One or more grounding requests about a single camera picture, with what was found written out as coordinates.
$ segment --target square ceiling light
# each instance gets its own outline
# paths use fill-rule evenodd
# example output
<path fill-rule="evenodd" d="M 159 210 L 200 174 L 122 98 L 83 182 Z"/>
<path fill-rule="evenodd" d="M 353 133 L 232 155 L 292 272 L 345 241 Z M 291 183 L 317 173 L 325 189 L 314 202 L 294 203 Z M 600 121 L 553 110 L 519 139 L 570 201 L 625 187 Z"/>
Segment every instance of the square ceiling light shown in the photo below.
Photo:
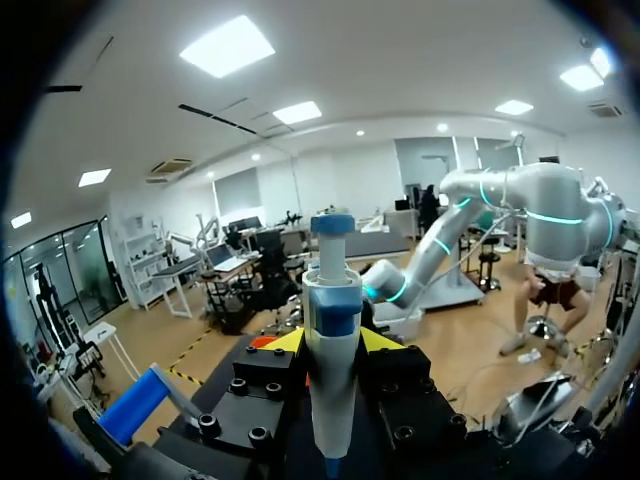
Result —
<path fill-rule="evenodd" d="M 258 27 L 242 15 L 193 42 L 180 57 L 216 78 L 223 78 L 274 53 Z"/>
<path fill-rule="evenodd" d="M 496 112 L 506 113 L 507 115 L 522 115 L 529 110 L 533 110 L 533 105 L 521 102 L 519 100 L 509 100 L 496 107 Z"/>
<path fill-rule="evenodd" d="M 78 187 L 86 187 L 88 185 L 95 185 L 96 183 L 104 182 L 109 174 L 111 173 L 111 169 L 107 168 L 105 170 L 95 170 L 93 172 L 86 172 L 82 174 L 80 178 L 80 183 L 78 183 Z"/>
<path fill-rule="evenodd" d="M 560 75 L 560 80 L 579 92 L 591 90 L 604 85 L 600 75 L 589 65 L 580 65 Z"/>
<path fill-rule="evenodd" d="M 606 78 L 606 76 L 611 73 L 611 61 L 609 60 L 609 55 L 607 55 L 604 48 L 596 48 L 591 55 L 590 61 L 593 68 L 596 69 L 596 72 L 598 72 L 598 75 L 602 78 Z"/>
<path fill-rule="evenodd" d="M 11 226 L 15 229 L 25 226 L 31 222 L 31 212 L 23 213 L 11 219 Z"/>
<path fill-rule="evenodd" d="M 315 102 L 303 102 L 291 107 L 281 108 L 273 112 L 273 114 L 278 120 L 287 125 L 322 116 L 322 112 Z"/>

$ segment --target shorts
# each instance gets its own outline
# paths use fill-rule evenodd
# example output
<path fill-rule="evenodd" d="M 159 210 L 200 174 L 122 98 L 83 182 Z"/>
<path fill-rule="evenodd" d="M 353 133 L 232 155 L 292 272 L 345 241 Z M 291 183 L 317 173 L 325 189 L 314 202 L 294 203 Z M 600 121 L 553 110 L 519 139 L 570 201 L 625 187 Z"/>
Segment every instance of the shorts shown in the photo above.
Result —
<path fill-rule="evenodd" d="M 565 312 L 575 308 L 571 305 L 571 299 L 580 291 L 580 286 L 574 280 L 551 283 L 541 275 L 536 275 L 536 277 L 544 282 L 544 288 L 531 300 L 535 305 L 539 306 L 542 302 L 547 302 L 550 305 L 559 303 Z"/>

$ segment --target shelving unit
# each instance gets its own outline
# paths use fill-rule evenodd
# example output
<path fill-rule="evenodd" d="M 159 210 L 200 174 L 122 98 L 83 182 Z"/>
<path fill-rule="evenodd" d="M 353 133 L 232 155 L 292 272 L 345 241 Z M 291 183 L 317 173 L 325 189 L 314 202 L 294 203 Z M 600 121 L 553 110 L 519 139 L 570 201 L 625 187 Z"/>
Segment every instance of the shelving unit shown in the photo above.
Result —
<path fill-rule="evenodd" d="M 121 241 L 126 264 L 126 277 L 135 292 L 136 303 L 146 310 L 162 297 L 171 285 L 164 279 L 151 278 L 154 273 L 168 266 L 164 256 L 162 229 L 145 222 L 144 217 L 134 217 L 124 222 L 123 233 L 128 237 Z"/>

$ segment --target yellow triangle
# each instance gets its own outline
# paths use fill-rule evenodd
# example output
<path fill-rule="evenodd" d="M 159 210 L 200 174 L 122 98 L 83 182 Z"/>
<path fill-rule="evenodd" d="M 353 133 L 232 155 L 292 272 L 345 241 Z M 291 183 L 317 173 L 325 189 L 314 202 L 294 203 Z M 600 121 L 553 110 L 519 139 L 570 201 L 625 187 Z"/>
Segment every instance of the yellow triangle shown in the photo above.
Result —
<path fill-rule="evenodd" d="M 375 352 L 376 350 L 381 350 L 383 348 L 388 348 L 389 350 L 407 348 L 404 345 L 400 345 L 393 340 L 389 340 L 387 337 L 378 335 L 365 327 L 360 327 L 360 334 L 364 340 L 364 346 L 366 347 L 367 352 Z"/>
<path fill-rule="evenodd" d="M 285 352 L 298 353 L 303 333 L 304 328 L 298 328 L 291 333 L 287 333 L 284 337 L 274 340 L 273 342 L 266 344 L 264 347 L 260 347 L 260 349 L 275 350 L 276 348 L 281 348 Z"/>

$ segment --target wooden floor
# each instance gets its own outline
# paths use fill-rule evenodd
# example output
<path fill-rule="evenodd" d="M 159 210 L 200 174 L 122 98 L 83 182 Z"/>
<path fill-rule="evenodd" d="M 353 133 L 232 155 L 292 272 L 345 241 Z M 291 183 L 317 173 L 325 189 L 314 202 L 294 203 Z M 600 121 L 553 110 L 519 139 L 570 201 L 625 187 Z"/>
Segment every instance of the wooden floor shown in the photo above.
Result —
<path fill-rule="evenodd" d="M 564 362 L 549 350 L 542 359 L 528 365 L 517 361 L 518 352 L 507 358 L 498 355 L 500 346 L 513 331 L 513 298 L 521 279 L 522 267 L 515 254 L 501 256 L 494 267 L 494 276 L 502 283 L 502 291 L 487 295 L 484 305 L 473 305 L 430 312 L 423 317 L 418 338 L 414 341 L 431 359 L 431 375 L 438 389 L 452 400 L 453 407 L 467 415 L 470 426 L 480 422 L 483 415 L 490 417 L 500 400 L 523 387 L 536 382 L 543 375 L 559 368 Z M 589 316 L 570 335 L 570 340 L 581 344 L 603 328 L 604 308 L 610 281 L 605 278 L 594 296 Z M 196 287 L 187 292 L 194 313 L 193 319 L 172 317 L 161 302 L 149 312 L 133 310 L 128 304 L 119 307 L 103 320 L 115 325 L 122 344 L 142 372 L 152 363 L 168 368 L 207 326 L 198 316 L 204 305 L 204 295 Z M 561 307 L 553 306 L 550 315 L 559 323 L 564 321 Z M 263 325 L 273 321 L 271 314 L 256 315 L 245 332 L 256 333 Z M 217 331 L 206 335 L 177 365 L 184 374 L 205 380 L 237 341 L 238 337 L 224 336 Z M 132 383 L 126 376 L 110 347 L 102 348 L 107 378 L 100 381 L 101 388 L 115 400 Z M 580 378 L 581 364 L 573 359 L 566 366 Z M 191 397 L 198 386 L 187 380 L 171 377 L 180 390 Z M 165 401 L 152 414 L 134 439 L 152 443 L 157 428 L 168 425 L 177 415 L 170 402 Z"/>

